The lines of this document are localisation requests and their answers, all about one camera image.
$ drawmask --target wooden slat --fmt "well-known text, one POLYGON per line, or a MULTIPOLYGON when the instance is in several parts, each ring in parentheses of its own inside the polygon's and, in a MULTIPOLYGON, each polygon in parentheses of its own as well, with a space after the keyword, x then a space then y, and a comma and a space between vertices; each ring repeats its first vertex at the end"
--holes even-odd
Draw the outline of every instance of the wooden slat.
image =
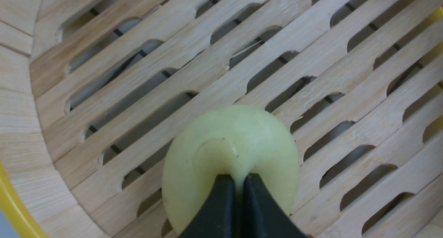
MULTIPOLYGON (((293 1, 294 0, 271 0, 271 1, 269 1, 269 3, 266 4, 262 8, 263 10, 257 11, 253 16, 248 18, 245 21, 245 25, 242 24, 242 25, 238 26, 235 29, 235 32, 231 32, 231 34, 229 34, 228 36, 226 36, 223 39, 224 41, 215 44, 212 49, 207 50, 206 53, 203 53, 201 55, 201 58, 205 58, 205 57, 206 58, 207 57, 213 58, 213 57, 217 57, 218 55, 206 56, 205 54, 213 54, 213 52, 215 52, 215 51, 220 52, 221 50, 223 50, 223 52, 226 52, 225 54, 222 54, 221 52, 219 53, 220 58, 222 58, 222 59, 219 62, 215 63, 215 65, 217 65, 217 66, 214 66, 213 68, 209 67, 208 72, 211 71, 211 72, 216 73, 217 72, 216 69, 218 69, 220 72, 223 71, 223 69, 225 69, 225 67, 226 67, 226 61, 229 60, 230 56, 232 54, 234 54, 234 52, 236 52, 236 50, 240 49, 242 47, 242 45, 246 45, 251 39, 254 39, 257 35, 259 35, 260 32, 263 31, 262 29, 267 28, 268 26, 273 26, 273 25, 279 25, 279 24, 285 25, 291 19, 296 17, 296 15, 299 14, 299 11, 301 11, 303 9, 303 7, 301 7, 300 9, 297 9, 299 7, 298 6, 299 4, 294 4, 293 1), (266 12, 268 12, 268 14, 275 14, 275 17, 269 17, 270 15, 266 14, 266 12), (265 20, 265 18, 271 19, 271 21, 267 22, 265 20), (245 38, 245 35, 251 35, 250 36, 251 39, 245 38)), ((206 63, 199 61, 194 64, 201 65, 201 64, 206 64, 206 63)), ((199 78, 199 80, 202 83, 208 83, 203 78, 199 78)), ((172 90, 172 88, 174 88, 171 86, 167 86, 167 87, 170 90, 172 90)), ((114 192, 107 191, 107 193, 103 191, 102 193, 104 193, 105 195, 101 195, 100 197, 98 197, 98 195, 96 195, 96 197, 91 197, 87 201, 83 202, 82 199, 85 199, 84 198, 86 196, 85 193, 87 191, 89 191, 88 188, 90 186, 92 186, 93 184, 97 183, 98 181, 100 181, 100 180, 96 181, 94 179, 94 177, 96 177, 96 176, 89 177, 84 183, 82 183, 76 189, 73 190, 73 193, 77 196, 79 201, 82 202, 82 206, 87 211, 94 211, 98 206, 105 203, 106 200, 108 200, 110 197, 113 197, 114 194, 117 194, 118 192, 120 192, 119 188, 120 188, 120 184, 121 184, 121 178, 123 178, 123 177, 120 177, 120 175, 118 175, 118 174, 113 175, 112 176, 113 178, 109 178, 109 182, 111 183, 111 185, 114 185, 114 186, 112 186, 112 188, 116 189, 116 191, 114 191, 114 192)))
POLYGON ((194 20, 195 9, 206 1, 169 1, 40 96, 36 105, 42 129, 47 129, 65 115, 65 105, 70 97, 103 73, 111 72, 121 65, 131 54, 138 52, 144 43, 153 39, 166 42, 185 28, 194 20))
POLYGON ((433 160, 436 162, 435 164, 429 162, 432 161, 432 159, 421 162, 416 161, 417 159, 412 159, 411 162, 415 162, 415 164, 408 163, 411 167, 407 167, 407 164, 403 170, 400 169, 397 173, 386 178, 385 181, 380 183, 369 194, 365 195, 359 204, 353 205, 352 210, 349 209, 345 211, 340 219, 318 237, 361 237, 361 229, 364 222, 396 197, 397 194, 405 191, 415 193, 416 195, 398 209, 398 211, 388 216, 388 218, 372 230, 372 232, 367 235, 365 234, 365 237, 410 238, 420 231, 443 206, 443 200, 441 198, 441 194, 443 193, 443 176, 440 175, 433 182, 433 179, 431 179, 438 176, 438 171, 441 171, 441 168, 437 169, 437 167, 441 167, 442 149, 440 147, 440 150, 435 149, 430 152, 440 153, 438 155, 433 154, 437 158, 433 160), (416 168, 415 165, 424 166, 426 162, 428 162, 427 165, 430 167, 421 167, 420 169, 429 173, 417 171, 418 168, 416 168))
POLYGON ((51 238, 109 238, 108 235, 90 221, 89 216, 79 205, 41 221, 40 224, 51 238))
POLYGON ((40 0, 0 0, 0 20, 32 36, 40 0))
POLYGON ((160 201, 114 237, 162 238, 161 229, 165 221, 166 212, 162 201, 160 201))
POLYGON ((31 64, 30 78, 36 98, 65 78, 69 63, 84 50, 132 18, 143 18, 165 0, 120 0, 73 36, 46 52, 31 64))
MULTIPOLYGON (((90 121, 106 113, 109 108, 132 92, 134 88, 142 85, 142 83, 163 69, 180 69, 209 46, 212 33, 220 26, 230 21, 248 5, 261 4, 265 1, 267 0, 221 0, 206 14, 197 18, 179 34, 158 47, 146 58, 136 63, 125 73, 117 77, 117 79, 84 101, 69 113, 69 115, 46 129, 44 136, 49 152, 52 154, 54 160, 58 160, 67 151, 71 150, 73 145, 79 143, 79 137, 84 129, 89 126, 90 121)), ((278 23, 280 23, 279 18, 275 17, 275 19, 270 19, 270 22, 268 22, 265 27, 278 25, 278 23)))
MULTIPOLYGON (((273 112, 287 126, 291 126, 306 110, 329 94, 337 92, 346 94, 350 92, 372 72, 375 58, 438 9, 442 2, 443 0, 414 1, 340 61, 338 59, 344 55, 341 55, 340 52, 332 52, 333 49, 327 47, 323 49, 326 49, 328 54, 325 55, 322 62, 315 63, 315 65, 312 65, 312 61, 306 63, 308 57, 316 57, 315 53, 303 52, 291 61, 292 66, 289 63, 239 102, 242 104, 259 103, 260 107, 264 108, 268 102, 298 79, 305 76, 317 77, 326 71, 322 77, 307 85, 297 95, 294 95, 273 112), (293 69, 291 67, 294 66, 301 67, 297 71, 297 76, 293 76, 293 69), (275 85, 279 85, 278 88, 281 88, 282 91, 267 89, 274 88, 275 85)), ((345 49, 347 40, 337 46, 345 49)))
POLYGON ((60 27, 82 15, 101 0, 65 0, 35 23, 34 48, 31 60, 54 47, 60 38, 60 27))
MULTIPOLYGON (((300 153, 304 154, 310 146, 342 121, 357 122, 385 100, 389 84, 443 41, 443 34, 440 31, 442 28, 443 20, 438 20, 372 72, 355 90, 346 94, 342 103, 332 104, 298 129, 293 137, 297 140, 300 153)), ((326 75, 326 80, 333 80, 334 76, 335 74, 326 75)))
POLYGON ((303 183, 294 210, 318 194, 322 176, 347 154, 361 145, 378 146, 401 128, 405 109, 443 78, 442 69, 443 55, 440 55, 361 121, 308 159, 301 167, 300 180, 303 183))
POLYGON ((402 128, 379 147, 347 168, 292 216, 292 220, 305 232, 318 235, 340 216, 340 201, 379 165, 402 167, 423 148, 425 128, 443 115, 443 93, 417 112, 402 128))
POLYGON ((32 37, 0 21, 0 45, 21 54, 30 55, 32 37))
MULTIPOLYGON (((239 25, 231 33, 227 34, 223 39, 214 44, 212 47, 209 47, 204 53, 195 58, 194 61, 190 62, 190 64, 178 71, 176 76, 160 85, 158 90, 161 91, 160 93, 156 94, 157 102, 158 100, 161 100, 161 103, 164 104, 171 97, 174 97, 182 90, 185 90, 189 83, 204 87, 208 83, 216 80, 217 77, 220 77, 221 74, 226 72, 226 63, 234 52, 241 48, 242 45, 247 44, 250 39, 253 39, 255 35, 262 32, 264 28, 277 22, 275 17, 271 22, 269 22, 267 19, 272 18, 269 17, 269 14, 279 15, 280 22, 278 23, 285 25, 304 10, 304 8, 301 6, 302 3, 300 3, 300 6, 294 4, 293 6, 295 8, 293 10, 287 10, 287 13, 283 13, 283 10, 286 9, 286 7, 275 7, 275 5, 283 5, 281 1, 282 0, 271 0, 262 9, 250 16, 250 18, 248 18, 244 24, 239 25), (185 77, 198 77, 199 79, 188 82, 183 80, 185 77)), ((131 109, 133 110, 127 111, 123 115, 118 116, 115 121, 112 121, 109 123, 109 125, 105 126, 103 130, 99 131, 99 133, 104 132, 108 133, 108 135, 93 135, 84 145, 73 150, 66 157, 62 158, 56 163, 57 168, 64 175, 65 181, 69 187, 77 186, 81 181, 86 179, 87 176, 97 169, 97 158, 99 153, 101 153, 101 149, 110 146, 113 142, 115 142, 116 138, 121 135, 121 133, 128 132, 140 121, 154 112, 155 108, 152 107, 152 105, 146 104, 155 104, 155 101, 151 100, 150 98, 144 98, 140 103, 141 104, 139 104, 135 109, 132 107, 131 109), (121 122, 121 120, 125 118, 130 118, 133 121, 130 123, 121 122)))
MULTIPOLYGON (((374 1, 377 1, 377 0, 369 1, 368 5, 371 5, 370 3, 374 2, 374 1)), ((269 46, 267 46, 268 43, 266 43, 259 50, 261 50, 261 49, 269 50, 269 49, 267 49, 267 48, 269 48, 269 46)), ((258 59, 250 60, 250 59, 252 59, 252 57, 254 56, 255 53, 253 53, 251 56, 249 56, 245 61, 247 61, 247 60, 254 61, 254 62, 259 61, 258 59)), ((93 176, 89 177, 86 181, 84 181, 77 189, 74 190, 74 192, 76 192, 77 196, 80 197, 80 192, 82 192, 82 191, 85 194, 89 194, 91 192, 94 192, 91 194, 90 197, 89 196, 85 197, 85 198, 88 198, 89 200, 92 197, 97 196, 98 191, 101 191, 99 189, 99 187, 104 184, 107 184, 107 183, 103 183, 102 178, 104 178, 104 177, 106 177, 106 180, 108 182, 110 182, 112 185, 114 185, 114 186, 112 186, 113 189, 117 189, 117 186, 121 181, 121 178, 123 178, 123 176, 126 175, 126 173, 128 173, 132 168, 136 167, 138 164, 143 162, 144 159, 146 159, 148 156, 150 156, 150 154, 152 154, 151 153, 152 151, 156 151, 158 148, 160 148, 160 147, 158 147, 158 145, 160 145, 163 142, 167 143, 173 137, 174 132, 180 130, 182 128, 182 125, 186 124, 186 122, 188 120, 192 119, 193 116, 196 116, 196 115, 200 114, 201 112, 203 112, 207 109, 210 109, 211 107, 216 107, 217 105, 232 104, 236 99, 238 99, 241 96, 241 94, 239 95, 238 93, 239 92, 242 93, 242 91, 243 91, 242 87, 239 87, 238 83, 243 82, 243 85, 245 85, 248 81, 248 80, 242 80, 244 78, 239 77, 239 72, 237 72, 237 70, 236 70, 239 66, 241 67, 242 63, 237 65, 231 72, 229 72, 222 79, 218 80, 210 88, 206 89, 200 95, 195 97, 190 103, 185 105, 176 114, 172 115, 171 118, 167 119, 166 121, 161 123, 159 126, 154 128, 151 132, 149 132, 147 135, 142 137, 142 139, 138 140, 130 148, 128 148, 122 154, 120 154, 115 159, 113 159, 109 164, 106 164, 103 168, 101 168, 93 176)), ((242 71, 242 75, 245 75, 247 73, 246 71, 248 71, 248 70, 245 67, 243 67, 243 69, 241 71, 242 71)), ((253 74, 250 74, 250 75, 246 74, 245 77, 246 78, 248 78, 248 76, 252 77, 252 75, 253 74)))
POLYGON ((443 210, 426 225, 414 238, 440 238, 443 237, 443 210))

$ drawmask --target yellow plastic edge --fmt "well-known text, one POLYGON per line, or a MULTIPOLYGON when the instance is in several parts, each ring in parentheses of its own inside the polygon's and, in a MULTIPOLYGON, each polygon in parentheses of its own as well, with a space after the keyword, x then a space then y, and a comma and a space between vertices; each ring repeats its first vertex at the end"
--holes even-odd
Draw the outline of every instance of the yellow plastic edge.
POLYGON ((21 238, 49 238, 31 216, 0 161, 0 208, 21 238))

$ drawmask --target black plastic tongs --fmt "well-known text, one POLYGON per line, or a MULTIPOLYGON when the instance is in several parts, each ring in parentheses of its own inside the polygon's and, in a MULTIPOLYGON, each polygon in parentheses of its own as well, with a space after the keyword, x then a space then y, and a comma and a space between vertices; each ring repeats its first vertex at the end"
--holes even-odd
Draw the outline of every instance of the black plastic tongs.
POLYGON ((260 176, 250 174, 243 185, 240 227, 236 226, 235 186, 230 175, 218 175, 212 190, 179 238, 307 238, 286 216, 260 176))

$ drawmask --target pale green dumpling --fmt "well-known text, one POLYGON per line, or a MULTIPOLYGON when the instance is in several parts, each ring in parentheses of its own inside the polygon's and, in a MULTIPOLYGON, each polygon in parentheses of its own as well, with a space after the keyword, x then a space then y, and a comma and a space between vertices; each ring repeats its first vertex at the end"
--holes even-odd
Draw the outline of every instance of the pale green dumpling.
POLYGON ((196 118, 166 155, 162 194, 172 227, 177 233, 187 227, 218 174, 231 174, 240 195, 249 173, 261 176, 289 214, 299 185, 299 155, 283 123, 266 111, 240 105, 196 118))

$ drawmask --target bamboo steamer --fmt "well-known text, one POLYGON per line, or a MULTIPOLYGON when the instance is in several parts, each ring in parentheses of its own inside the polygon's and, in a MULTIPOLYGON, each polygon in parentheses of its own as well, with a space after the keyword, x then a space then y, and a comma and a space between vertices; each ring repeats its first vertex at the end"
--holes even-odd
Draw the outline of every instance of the bamboo steamer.
POLYGON ((170 141, 248 104, 293 133, 315 238, 443 237, 443 0, 1 0, 0 206, 22 237, 176 237, 170 141))

